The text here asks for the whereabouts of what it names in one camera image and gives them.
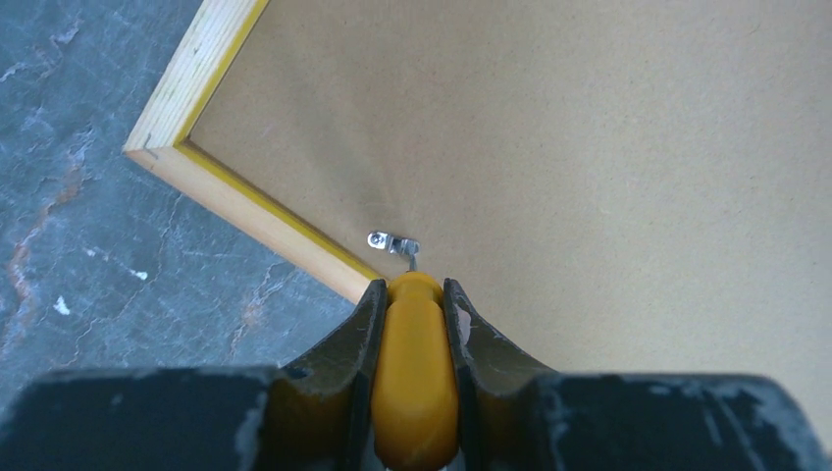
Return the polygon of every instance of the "brown board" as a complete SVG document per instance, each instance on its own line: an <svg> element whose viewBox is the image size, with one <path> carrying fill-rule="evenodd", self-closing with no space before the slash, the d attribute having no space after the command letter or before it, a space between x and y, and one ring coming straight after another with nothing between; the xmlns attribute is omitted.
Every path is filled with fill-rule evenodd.
<svg viewBox="0 0 832 471"><path fill-rule="evenodd" d="M556 369L771 376L832 444L832 4L272 2L190 138Z"/></svg>

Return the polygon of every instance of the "silver metal clip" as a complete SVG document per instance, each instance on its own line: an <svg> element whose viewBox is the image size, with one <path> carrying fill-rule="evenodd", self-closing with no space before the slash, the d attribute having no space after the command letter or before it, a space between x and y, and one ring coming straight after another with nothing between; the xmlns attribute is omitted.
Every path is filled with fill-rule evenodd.
<svg viewBox="0 0 832 471"><path fill-rule="evenodd" d="M367 235L367 243L373 248L407 257L410 260L410 271L416 271L416 254L419 253L420 247L418 240L392 235L383 231L372 231Z"/></svg>

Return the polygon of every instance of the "wooden frame edge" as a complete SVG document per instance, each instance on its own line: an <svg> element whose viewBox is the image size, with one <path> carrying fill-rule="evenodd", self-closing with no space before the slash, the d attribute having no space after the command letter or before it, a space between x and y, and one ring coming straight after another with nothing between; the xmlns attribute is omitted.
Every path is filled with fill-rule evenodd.
<svg viewBox="0 0 832 471"><path fill-rule="evenodd" d="M381 278L187 137L269 0L205 0L159 80L125 153L346 299Z"/></svg>

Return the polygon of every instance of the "yellow screwdriver handle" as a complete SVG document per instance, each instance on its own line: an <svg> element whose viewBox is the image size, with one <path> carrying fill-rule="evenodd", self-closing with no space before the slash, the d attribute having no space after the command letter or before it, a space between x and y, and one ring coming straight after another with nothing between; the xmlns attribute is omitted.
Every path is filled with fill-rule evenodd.
<svg viewBox="0 0 832 471"><path fill-rule="evenodd" d="M442 288L407 272L388 286L370 413L376 454L396 470L445 466L457 453L459 395L442 314Z"/></svg>

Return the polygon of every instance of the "yellow painted edge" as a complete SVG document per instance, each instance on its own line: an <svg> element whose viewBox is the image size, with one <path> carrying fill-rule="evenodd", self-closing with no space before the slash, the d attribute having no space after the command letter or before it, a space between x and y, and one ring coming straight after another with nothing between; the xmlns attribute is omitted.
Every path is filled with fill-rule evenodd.
<svg viewBox="0 0 832 471"><path fill-rule="evenodd" d="M237 192L248 198L251 202L265 209L276 218L289 225L292 229L298 231L302 236L308 238L313 243L335 256L335 258L346 264L349 268L360 273L362 276L367 278L368 281L383 278L375 270L353 257L343 248L334 244L327 237L321 235L318 231L291 214L283 206L277 204L272 198L265 195L261 190L247 183L238 177L234 172L226 169L201 150L189 145L188 142L180 142L175 144L173 147L182 155L190 159L193 163L207 170L211 173L211 175L231 186Z"/></svg>
<svg viewBox="0 0 832 471"><path fill-rule="evenodd" d="M184 142L190 135L190 131L193 130L196 120L199 118L199 115L202 114L202 110L204 110L208 105L208 100L211 99L211 95L214 94L214 90L216 90L217 86L219 86L220 80L223 79L223 76L231 66L234 57L236 57L236 54L242 47L242 43L245 42L245 38L247 38L248 34L251 33L251 30L254 28L254 24L257 23L257 20L260 18L260 15L263 13L263 10L268 4L269 0L258 0L254 4L254 7L251 9L251 12L249 12L248 17L242 22L242 26L240 26L234 35L234 40L232 40L229 48L226 49L223 54L223 59L218 64L214 74L212 74L211 78L205 83L205 88L202 89L199 99L196 100L193 108L188 113L187 119L185 119L184 123L182 123L182 128L179 132L177 132L177 135L174 138L174 145Z"/></svg>

